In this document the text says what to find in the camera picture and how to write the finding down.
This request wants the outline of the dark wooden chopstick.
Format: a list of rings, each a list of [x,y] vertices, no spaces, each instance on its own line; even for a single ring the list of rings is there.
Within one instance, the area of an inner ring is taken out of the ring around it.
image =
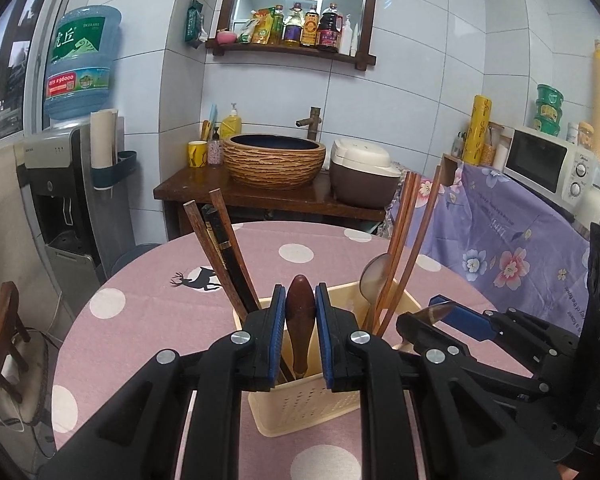
[[[235,313],[238,315],[238,318],[242,322],[245,322],[247,310],[242,303],[238,292],[236,292],[234,284],[230,279],[230,274],[228,274],[227,270],[225,269],[224,262],[219,251],[214,246],[213,237],[206,227],[206,222],[204,222],[196,202],[194,200],[190,200],[183,205],[183,208],[187,219],[197,237],[197,240],[204,251],[204,254],[207,256],[209,263],[212,265],[213,271],[220,280],[228,300],[230,300],[230,304],[232,305]]]
[[[207,219],[228,278],[246,312],[257,311],[260,309],[260,302],[242,256],[242,251],[239,248],[234,228],[230,223],[222,192],[219,188],[215,188],[209,195],[211,208],[207,212]]]

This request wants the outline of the black patterned chopstick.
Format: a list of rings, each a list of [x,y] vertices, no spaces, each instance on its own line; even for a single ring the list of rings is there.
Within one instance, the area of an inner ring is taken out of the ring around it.
[[[250,279],[242,255],[239,252],[232,225],[225,219],[223,211],[211,204],[204,205],[201,213],[202,218],[211,229],[215,246],[219,249],[225,269],[230,274],[230,279],[247,313],[259,310],[260,304],[257,296],[251,290]]]

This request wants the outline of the yellow roll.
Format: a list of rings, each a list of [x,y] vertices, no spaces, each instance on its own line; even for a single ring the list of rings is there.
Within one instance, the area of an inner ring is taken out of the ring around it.
[[[492,101],[489,98],[480,96],[480,94],[475,96],[462,156],[463,162],[466,164],[478,165],[480,162],[484,142],[486,142],[491,108]]]

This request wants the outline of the grey water dispenser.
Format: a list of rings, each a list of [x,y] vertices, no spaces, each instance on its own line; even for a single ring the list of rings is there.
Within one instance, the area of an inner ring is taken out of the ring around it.
[[[136,153],[118,151],[112,165],[94,169],[91,125],[74,120],[27,136],[23,167],[62,293],[93,295],[134,247],[126,179]]]

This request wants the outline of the white microwave oven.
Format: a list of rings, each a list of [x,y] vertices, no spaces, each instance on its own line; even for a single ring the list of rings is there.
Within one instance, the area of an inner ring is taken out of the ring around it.
[[[582,146],[520,127],[510,137],[503,172],[544,200],[573,212],[600,174],[600,163]]]

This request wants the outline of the brown wooden spoon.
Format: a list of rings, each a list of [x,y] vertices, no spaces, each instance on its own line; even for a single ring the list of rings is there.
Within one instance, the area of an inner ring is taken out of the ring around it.
[[[308,352],[315,323],[315,298],[309,280],[298,274],[292,280],[285,304],[287,333],[294,357],[294,376],[302,378],[308,370]]]

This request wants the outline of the dark wooden stool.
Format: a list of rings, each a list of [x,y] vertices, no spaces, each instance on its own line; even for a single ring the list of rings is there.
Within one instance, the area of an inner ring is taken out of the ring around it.
[[[12,341],[19,335],[24,342],[31,337],[18,314],[19,290],[14,282],[4,282],[0,289],[0,388],[4,389],[16,403],[22,402],[22,394],[2,374],[2,368],[8,356],[16,363],[20,373],[27,373],[29,365]]]

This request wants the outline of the yellow oil bottle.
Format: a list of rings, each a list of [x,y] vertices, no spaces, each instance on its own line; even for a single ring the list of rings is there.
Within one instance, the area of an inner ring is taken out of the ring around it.
[[[302,31],[300,35],[300,46],[305,48],[313,48],[317,43],[318,22],[320,14],[316,10],[316,6],[311,6],[304,14]]]

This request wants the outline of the wooden framed mirror shelf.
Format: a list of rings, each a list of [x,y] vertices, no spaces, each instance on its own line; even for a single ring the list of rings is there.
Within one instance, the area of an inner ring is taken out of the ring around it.
[[[332,3],[342,15],[339,51],[300,46],[304,14],[316,6],[320,18]],[[222,0],[218,24],[206,48],[213,55],[227,51],[263,51],[324,58],[364,72],[376,65],[370,53],[376,0]]]

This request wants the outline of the green hanging packet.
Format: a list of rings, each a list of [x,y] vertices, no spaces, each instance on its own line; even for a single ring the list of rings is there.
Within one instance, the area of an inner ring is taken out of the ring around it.
[[[184,41],[194,49],[197,49],[204,42],[201,39],[202,29],[204,28],[203,7],[200,1],[192,0],[186,10]]]

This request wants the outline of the yellow soap bottle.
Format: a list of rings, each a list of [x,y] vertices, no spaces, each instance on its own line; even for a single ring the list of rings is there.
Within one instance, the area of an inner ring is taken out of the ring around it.
[[[242,133],[242,118],[240,117],[237,104],[233,103],[230,114],[220,122],[219,134],[221,139],[228,139]]]

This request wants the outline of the green instant noodle cups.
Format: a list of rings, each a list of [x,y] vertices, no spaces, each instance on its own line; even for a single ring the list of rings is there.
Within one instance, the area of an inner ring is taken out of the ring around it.
[[[533,128],[535,130],[558,136],[562,120],[562,92],[548,84],[538,84],[538,98],[535,101]]]

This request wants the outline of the dark soy sauce bottle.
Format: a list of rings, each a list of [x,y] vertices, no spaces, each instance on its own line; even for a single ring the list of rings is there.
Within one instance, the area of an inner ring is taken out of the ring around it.
[[[327,52],[339,51],[342,15],[338,6],[332,2],[323,12],[318,22],[317,47]]]

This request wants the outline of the steel spoon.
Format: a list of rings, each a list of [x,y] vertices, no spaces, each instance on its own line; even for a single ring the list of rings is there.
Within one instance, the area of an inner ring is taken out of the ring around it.
[[[447,315],[449,315],[454,307],[452,304],[435,304],[426,309],[422,309],[417,313],[414,313],[414,317],[420,322],[424,322],[429,326],[433,326],[439,321],[442,321]],[[414,353],[415,347],[411,341],[403,338],[400,344],[393,346],[394,350],[401,352]]]
[[[388,252],[376,256],[366,264],[361,274],[358,288],[369,304],[376,304],[381,289],[386,284],[390,259]]]

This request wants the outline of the white paper cup stack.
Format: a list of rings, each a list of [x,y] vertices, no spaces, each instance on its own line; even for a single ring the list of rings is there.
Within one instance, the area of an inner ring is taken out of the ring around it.
[[[118,111],[107,108],[91,114],[91,166],[93,169],[111,167],[117,160]]]

